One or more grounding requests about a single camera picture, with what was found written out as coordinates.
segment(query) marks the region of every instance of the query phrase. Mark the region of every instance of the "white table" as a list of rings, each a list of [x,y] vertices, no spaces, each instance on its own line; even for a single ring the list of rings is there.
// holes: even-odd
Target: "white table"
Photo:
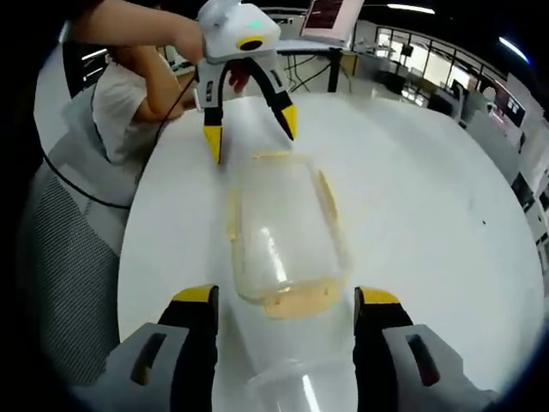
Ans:
[[[276,44],[278,52],[328,52],[330,50],[348,50],[348,47],[307,39],[285,39],[279,40]]]
[[[293,149],[326,173],[353,255],[346,297],[358,285],[391,291],[416,324],[428,324],[463,357],[479,388],[502,390],[543,318],[536,248],[504,177],[439,113],[332,94],[293,99]],[[291,147],[262,99],[224,107],[222,166],[208,152],[202,115],[189,112],[166,128],[143,175],[118,280],[123,339],[156,322],[180,289],[230,287],[226,193],[234,166],[257,150]],[[238,338],[223,301],[220,318],[214,410],[256,410],[236,404],[250,376],[238,361],[243,354],[231,353]]]

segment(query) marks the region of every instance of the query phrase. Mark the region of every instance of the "clear plastic bottle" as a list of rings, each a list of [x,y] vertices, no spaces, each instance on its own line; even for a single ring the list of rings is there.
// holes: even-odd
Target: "clear plastic bottle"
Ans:
[[[230,216],[249,392],[268,412],[356,410],[353,312],[341,299],[350,264],[326,178],[302,155],[258,155],[240,171]]]

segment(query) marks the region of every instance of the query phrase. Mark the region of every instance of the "gripper jaw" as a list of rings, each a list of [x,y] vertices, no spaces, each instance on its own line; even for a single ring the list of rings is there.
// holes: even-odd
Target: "gripper jaw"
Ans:
[[[221,162],[223,138],[223,84],[230,62],[212,64],[204,59],[197,66],[197,106],[204,111],[204,136],[217,163]],[[297,113],[282,80],[284,74],[276,63],[276,52],[261,57],[240,58],[238,63],[257,82],[267,105],[288,138],[295,140]]]

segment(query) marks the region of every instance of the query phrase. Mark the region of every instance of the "desk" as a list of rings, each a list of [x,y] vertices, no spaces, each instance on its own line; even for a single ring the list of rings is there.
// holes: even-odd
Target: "desk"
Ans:
[[[328,92],[335,93],[340,74],[341,51],[340,45],[329,45],[319,41],[306,39],[279,40],[276,51],[283,55],[307,55],[317,54],[329,59]]]
[[[479,388],[502,390],[540,332],[543,287],[528,224],[499,170],[439,113],[351,95],[293,100],[293,150],[324,170],[346,231],[353,273],[345,298],[357,285],[391,291],[416,324],[463,357]],[[197,112],[166,127],[148,163],[121,256],[122,339],[156,322],[180,289],[231,287],[226,194],[234,167],[290,142],[261,98],[230,100],[224,110],[223,165],[212,162]],[[246,371],[227,354],[238,346],[227,312],[222,301],[214,410],[255,411],[233,405]]]

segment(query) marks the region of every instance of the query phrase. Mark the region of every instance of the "black table leg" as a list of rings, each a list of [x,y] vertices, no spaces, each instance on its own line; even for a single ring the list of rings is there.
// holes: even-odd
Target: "black table leg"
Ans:
[[[329,79],[328,93],[335,93],[337,90],[337,81],[340,76],[341,52],[333,50],[329,55]]]

